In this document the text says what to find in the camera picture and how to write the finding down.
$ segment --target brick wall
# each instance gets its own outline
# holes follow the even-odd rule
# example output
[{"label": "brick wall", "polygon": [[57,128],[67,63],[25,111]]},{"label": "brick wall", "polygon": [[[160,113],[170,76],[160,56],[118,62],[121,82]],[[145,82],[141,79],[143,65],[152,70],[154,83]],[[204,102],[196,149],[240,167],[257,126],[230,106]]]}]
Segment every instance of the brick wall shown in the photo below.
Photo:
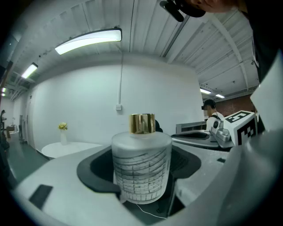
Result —
[{"label": "brick wall", "polygon": [[254,106],[250,99],[250,95],[238,97],[226,101],[216,103],[216,109],[223,116],[228,116],[240,110],[254,111]]}]

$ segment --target ceiling light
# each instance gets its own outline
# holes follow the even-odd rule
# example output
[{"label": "ceiling light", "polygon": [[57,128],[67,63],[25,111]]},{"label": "ceiling light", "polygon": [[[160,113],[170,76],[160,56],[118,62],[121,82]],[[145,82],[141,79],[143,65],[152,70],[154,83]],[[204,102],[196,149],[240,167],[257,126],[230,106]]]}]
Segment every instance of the ceiling light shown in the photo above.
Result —
[{"label": "ceiling light", "polygon": [[73,49],[85,45],[107,42],[107,41],[121,41],[121,39],[122,39],[122,30],[119,28],[99,30],[66,41],[60,44],[59,46],[57,46],[55,50],[57,51],[57,53],[62,55],[68,51],[71,51]]},{"label": "ceiling light", "polygon": [[28,67],[28,69],[22,74],[23,78],[27,78],[28,76],[31,75],[31,73],[33,73],[36,69],[38,68],[38,66],[35,63],[32,63],[31,66]]},{"label": "ceiling light", "polygon": [[225,97],[223,97],[223,96],[220,95],[220,94],[216,94],[216,96],[217,96],[217,97],[220,97],[220,98],[225,98]]},{"label": "ceiling light", "polygon": [[205,93],[205,94],[210,94],[210,93],[211,93],[210,91],[204,90],[204,89],[200,89],[200,91],[201,91],[202,93]]}]

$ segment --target electrical outlet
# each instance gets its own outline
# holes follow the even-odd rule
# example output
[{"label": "electrical outlet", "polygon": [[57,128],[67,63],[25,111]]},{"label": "electrical outlet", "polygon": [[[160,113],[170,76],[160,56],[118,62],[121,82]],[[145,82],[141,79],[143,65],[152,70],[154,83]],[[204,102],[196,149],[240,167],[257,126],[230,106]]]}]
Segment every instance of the electrical outlet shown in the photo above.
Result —
[{"label": "electrical outlet", "polygon": [[116,111],[121,111],[122,110],[122,104],[116,104],[115,109],[116,109]]}]

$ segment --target gold lid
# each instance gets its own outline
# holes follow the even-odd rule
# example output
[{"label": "gold lid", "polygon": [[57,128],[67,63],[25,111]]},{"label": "gold lid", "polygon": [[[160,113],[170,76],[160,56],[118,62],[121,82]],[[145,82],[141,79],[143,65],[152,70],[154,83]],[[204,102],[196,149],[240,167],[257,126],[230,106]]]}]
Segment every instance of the gold lid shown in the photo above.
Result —
[{"label": "gold lid", "polygon": [[155,132],[154,114],[132,114],[130,115],[130,133],[146,134]]}]

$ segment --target round table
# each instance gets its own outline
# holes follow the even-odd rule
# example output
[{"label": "round table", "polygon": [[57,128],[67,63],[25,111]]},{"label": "round table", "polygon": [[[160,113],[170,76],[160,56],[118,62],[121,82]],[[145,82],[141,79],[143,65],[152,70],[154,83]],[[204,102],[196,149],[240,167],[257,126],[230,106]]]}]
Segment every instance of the round table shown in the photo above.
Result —
[{"label": "round table", "polygon": [[41,153],[52,159],[99,146],[101,145],[95,143],[68,142],[67,145],[62,145],[58,142],[46,145],[42,148]]}]

